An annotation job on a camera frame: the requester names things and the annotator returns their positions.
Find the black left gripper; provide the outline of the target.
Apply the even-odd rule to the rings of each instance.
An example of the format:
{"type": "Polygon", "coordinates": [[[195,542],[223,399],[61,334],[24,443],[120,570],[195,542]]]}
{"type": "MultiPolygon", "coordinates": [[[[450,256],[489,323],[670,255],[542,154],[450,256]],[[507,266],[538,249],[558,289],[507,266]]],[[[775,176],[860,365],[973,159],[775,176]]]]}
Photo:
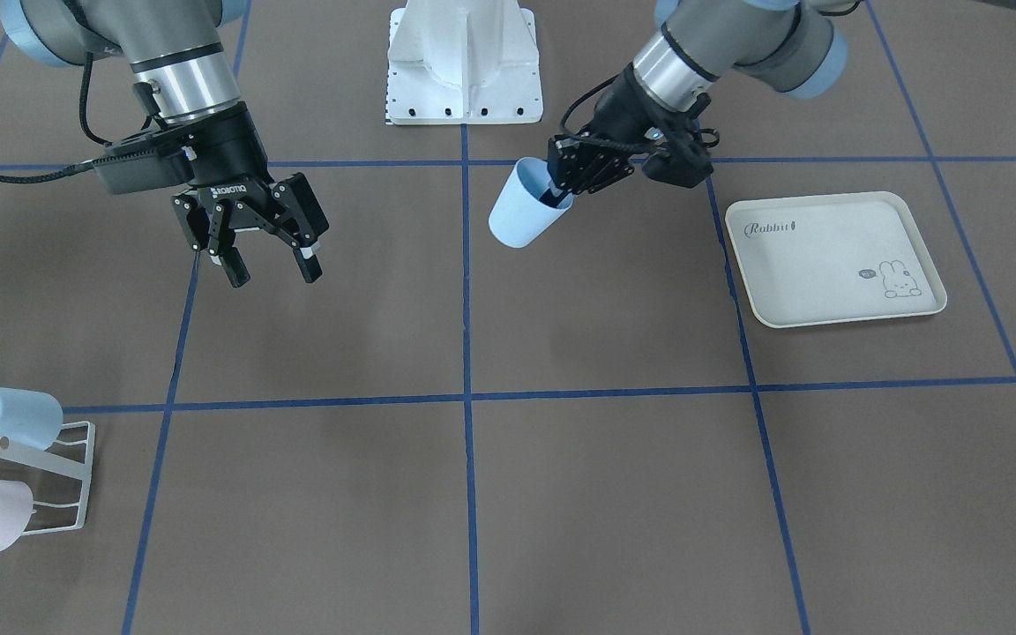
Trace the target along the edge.
{"type": "Polygon", "coordinates": [[[662,141],[675,147],[683,134],[694,136],[698,117],[710,104],[700,92],[685,111],[658,104],[640,84],[632,67],[578,98],[561,117],[560,132],[548,143],[549,175],[539,204],[552,209],[572,205],[572,193],[595,193],[634,170],[633,157],[662,141]]]}

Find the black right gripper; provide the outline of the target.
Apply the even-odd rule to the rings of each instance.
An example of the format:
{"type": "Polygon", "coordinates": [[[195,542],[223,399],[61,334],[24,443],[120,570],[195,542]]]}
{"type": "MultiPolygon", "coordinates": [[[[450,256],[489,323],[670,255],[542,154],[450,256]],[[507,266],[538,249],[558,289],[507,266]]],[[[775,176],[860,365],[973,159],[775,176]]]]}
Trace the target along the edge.
{"type": "Polygon", "coordinates": [[[318,241],[328,220],[307,177],[297,172],[273,183],[268,161],[249,106],[238,101],[202,119],[113,142],[92,161],[92,168],[112,194],[186,184],[208,192],[212,201],[225,198],[206,208],[192,194],[178,194],[173,197],[173,212],[186,245],[208,253],[234,288],[250,280],[235,245],[236,230],[229,226],[236,209],[231,200],[243,198],[258,228],[293,249],[303,280],[313,284],[323,276],[318,241]]]}

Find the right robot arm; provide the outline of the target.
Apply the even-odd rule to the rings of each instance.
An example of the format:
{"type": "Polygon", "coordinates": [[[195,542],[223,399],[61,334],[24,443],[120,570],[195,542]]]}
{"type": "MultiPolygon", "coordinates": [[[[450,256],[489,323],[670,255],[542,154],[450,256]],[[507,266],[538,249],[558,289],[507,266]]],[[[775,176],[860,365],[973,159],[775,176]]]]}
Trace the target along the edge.
{"type": "Polygon", "coordinates": [[[236,237],[262,230],[293,251],[303,280],[321,277],[328,221],[306,176],[275,181],[241,96],[219,27],[242,1],[3,1],[0,20],[21,52],[53,67],[124,56],[153,125],[109,142],[90,162],[112,194],[176,189],[186,244],[245,285],[236,237]]]}

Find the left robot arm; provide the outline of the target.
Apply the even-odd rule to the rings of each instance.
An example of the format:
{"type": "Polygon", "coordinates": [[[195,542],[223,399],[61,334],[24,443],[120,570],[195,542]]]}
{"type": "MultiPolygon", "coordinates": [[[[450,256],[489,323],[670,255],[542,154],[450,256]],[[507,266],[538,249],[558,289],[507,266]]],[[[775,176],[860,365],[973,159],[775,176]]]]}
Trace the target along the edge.
{"type": "Polygon", "coordinates": [[[710,89],[733,70],[808,100],[841,76],[848,44],[834,24],[855,1],[661,1],[656,31],[633,60],[588,90],[590,119],[549,140],[539,204],[560,208],[631,176],[692,189],[713,173],[719,134],[698,126],[710,89]]]}

